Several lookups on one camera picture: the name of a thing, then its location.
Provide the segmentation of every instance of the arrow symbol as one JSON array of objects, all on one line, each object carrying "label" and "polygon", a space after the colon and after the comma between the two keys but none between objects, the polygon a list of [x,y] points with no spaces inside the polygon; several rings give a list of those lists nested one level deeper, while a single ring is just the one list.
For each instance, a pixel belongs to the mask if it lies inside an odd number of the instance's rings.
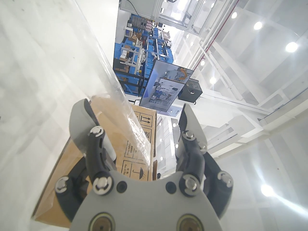
[{"label": "arrow symbol", "polygon": [[147,123],[150,123],[150,120],[151,118],[149,118],[149,117],[143,117],[143,116],[141,116],[141,122],[147,122]]}]

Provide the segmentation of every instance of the display screen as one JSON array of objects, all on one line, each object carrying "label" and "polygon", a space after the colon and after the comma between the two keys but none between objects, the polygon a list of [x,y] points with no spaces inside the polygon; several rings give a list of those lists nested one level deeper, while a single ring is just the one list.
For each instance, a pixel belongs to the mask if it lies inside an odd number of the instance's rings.
[{"label": "display screen", "polygon": [[140,106],[167,112],[192,75],[189,70],[163,61],[155,61]]}]

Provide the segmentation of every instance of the cardboard box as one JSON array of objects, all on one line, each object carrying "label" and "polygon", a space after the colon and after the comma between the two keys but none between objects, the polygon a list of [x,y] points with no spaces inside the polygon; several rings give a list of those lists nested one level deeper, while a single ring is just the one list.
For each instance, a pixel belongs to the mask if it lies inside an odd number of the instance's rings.
[{"label": "cardboard box", "polygon": [[[142,160],[140,151],[121,133],[122,128],[117,128],[111,120],[112,118],[120,119],[123,114],[119,114],[117,112],[119,110],[116,107],[113,108],[114,113],[111,113],[109,117],[105,116],[100,111],[100,107],[104,106],[106,108],[112,105],[112,103],[106,103],[105,100],[106,99],[94,98],[91,102],[91,107],[99,123],[106,130],[117,154],[116,167],[118,172],[136,180],[155,180],[157,176],[157,163],[153,165],[153,154],[156,135],[156,111],[132,105],[143,131],[151,143],[151,166],[147,168],[145,162]],[[65,228],[70,227],[71,224],[57,201],[54,187],[57,180],[67,175],[82,157],[82,153],[75,146],[74,142],[69,140],[45,185],[33,212],[32,219],[49,225]]]}]

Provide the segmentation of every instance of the machine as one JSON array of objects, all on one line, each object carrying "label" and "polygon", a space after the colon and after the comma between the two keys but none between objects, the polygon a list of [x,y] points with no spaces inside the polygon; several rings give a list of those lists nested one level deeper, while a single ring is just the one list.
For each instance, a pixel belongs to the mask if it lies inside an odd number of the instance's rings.
[{"label": "machine", "polygon": [[[86,151],[55,186],[71,231],[177,230],[221,231],[232,177],[207,152],[207,140],[189,105],[179,120],[176,172],[153,182],[130,179],[116,171],[116,155],[85,99],[71,112],[71,138]],[[85,191],[89,175],[93,188]]]},{"label": "machine", "polygon": [[218,1],[120,0],[120,9],[202,36]]}]

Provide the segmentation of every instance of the workstation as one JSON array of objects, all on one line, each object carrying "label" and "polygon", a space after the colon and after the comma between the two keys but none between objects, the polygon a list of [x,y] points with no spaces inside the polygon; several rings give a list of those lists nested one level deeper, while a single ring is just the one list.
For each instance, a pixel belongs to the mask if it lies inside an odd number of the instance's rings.
[{"label": "workstation", "polygon": [[131,14],[115,43],[113,70],[125,93],[142,96],[156,60],[173,63],[170,34],[162,23]]}]

